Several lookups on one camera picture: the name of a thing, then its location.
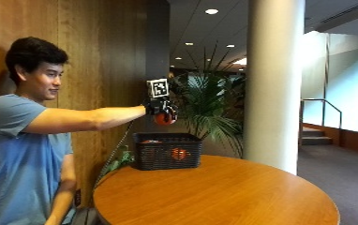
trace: wood paneling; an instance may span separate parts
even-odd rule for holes
[[[61,94],[48,103],[49,107],[91,110],[138,105],[146,94],[147,3],[147,0],[0,0],[0,81],[4,81],[0,86],[8,87],[1,93],[12,88],[4,73],[9,45],[17,38],[34,36],[57,44],[69,54]],[[130,134],[145,131],[143,127],[141,118]],[[73,134],[84,205],[89,205],[94,179],[126,128],[122,125],[102,132]]]

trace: round wooden table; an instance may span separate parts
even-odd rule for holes
[[[110,173],[93,194],[113,225],[336,225],[331,198],[307,180],[230,157],[201,157],[195,169]]]

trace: glass wall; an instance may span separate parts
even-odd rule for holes
[[[358,131],[358,36],[308,33],[304,46],[302,98],[324,98],[342,128]],[[338,128],[339,119],[330,105],[306,101],[304,123]]]

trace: palm plant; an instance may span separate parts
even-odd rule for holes
[[[217,65],[211,64],[215,49],[217,45],[209,62],[205,51],[203,69],[197,68],[169,78],[169,88],[175,95],[174,101],[183,115],[189,133],[202,140],[210,137],[215,142],[229,143],[241,158],[243,125],[242,119],[235,118],[242,110],[234,106],[243,95],[243,90],[238,92],[237,86],[241,86],[245,80],[243,78],[231,80],[227,76],[230,66],[219,69],[229,52]]]

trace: t-shirt sleeve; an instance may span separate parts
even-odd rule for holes
[[[46,109],[34,101],[14,95],[0,97],[0,134],[17,137],[30,121]]]

